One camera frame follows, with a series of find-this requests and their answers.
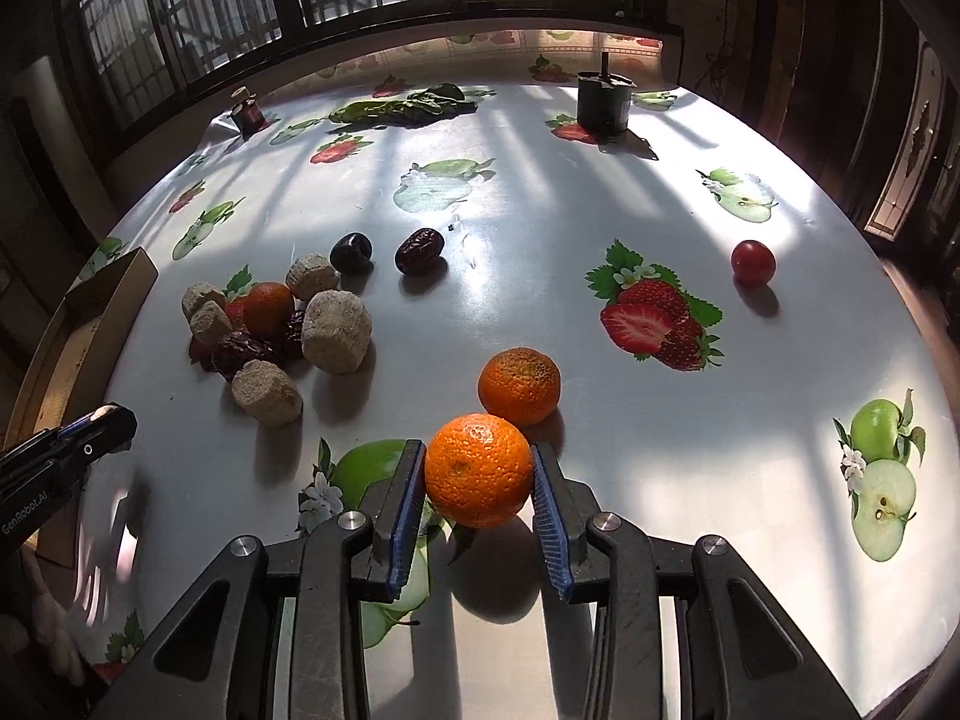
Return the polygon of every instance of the fruit print tablecloth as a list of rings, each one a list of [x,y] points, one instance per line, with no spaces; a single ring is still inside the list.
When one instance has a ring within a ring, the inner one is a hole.
[[[140,245],[160,271],[109,390],[136,412],[136,442],[85,490],[70,613],[85,656],[131,654],[110,637],[132,613],[149,635],[239,533],[294,538],[342,506],[337,471],[318,476],[321,438],[328,464],[376,440],[429,440],[479,410],[491,355],[531,346],[560,367],[563,394],[529,436],[651,535],[726,536],[858,709],[875,707],[957,623],[960,466],[936,371],[865,242],[774,146],[692,93],[638,98],[630,137],[604,145],[575,124],[563,74],[429,73],[383,79],[376,98],[454,82],[476,112],[357,132],[325,119],[371,98],[367,85],[266,104],[278,121],[248,143],[211,124],[85,269]],[[412,280],[392,255],[421,226],[443,233],[445,262]],[[376,267],[342,287],[373,316],[367,360],[344,377],[293,370],[304,418],[258,427],[190,365],[181,295],[282,281],[355,230]],[[775,252],[769,289],[731,279],[747,238]],[[875,399],[890,405],[854,420]],[[875,522],[851,523],[853,506]],[[368,641],[373,715],[579,716],[592,623],[544,590],[529,507],[419,553],[418,598],[371,613],[384,629]]]

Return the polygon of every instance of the window frame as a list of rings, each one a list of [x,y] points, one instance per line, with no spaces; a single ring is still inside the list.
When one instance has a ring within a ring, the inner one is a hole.
[[[674,36],[683,41],[683,30],[665,22],[659,4],[633,0],[406,0],[358,10],[312,23],[310,0],[273,0],[280,38],[256,47],[195,80],[187,80],[176,49],[163,0],[147,0],[148,10],[169,71],[174,92],[166,100],[122,127],[112,116],[100,82],[88,35],[83,33],[80,0],[55,0],[56,37],[67,84],[85,120],[100,164],[109,162],[132,143],[204,98],[237,84],[256,71],[306,52],[334,46],[349,39],[373,36],[405,26],[429,26],[458,20],[529,19],[555,17],[581,22],[607,23],[611,30],[640,30],[652,37]]]

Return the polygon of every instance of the cherry tomato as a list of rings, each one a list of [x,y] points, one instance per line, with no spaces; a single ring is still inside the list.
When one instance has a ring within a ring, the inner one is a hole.
[[[760,241],[741,241],[730,255],[733,278],[745,287],[759,287],[774,277],[774,253]]]

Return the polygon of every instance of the orange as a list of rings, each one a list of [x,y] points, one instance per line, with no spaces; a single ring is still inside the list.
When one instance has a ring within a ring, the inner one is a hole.
[[[490,413],[450,420],[426,448],[430,504],[460,525],[488,528],[520,511],[534,485],[530,445],[510,422]]]
[[[243,322],[264,341],[276,338],[294,313],[294,295],[286,284],[261,281],[243,299]]]
[[[507,422],[517,427],[535,425],[557,408],[560,370],[536,349],[507,349],[484,365],[477,395],[488,412]]]

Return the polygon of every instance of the black container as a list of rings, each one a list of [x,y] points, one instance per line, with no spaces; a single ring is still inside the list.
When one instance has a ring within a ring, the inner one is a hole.
[[[608,52],[603,52],[601,61],[598,73],[587,71],[577,76],[577,124],[599,138],[616,138],[627,131],[630,95],[637,86],[608,71]]]

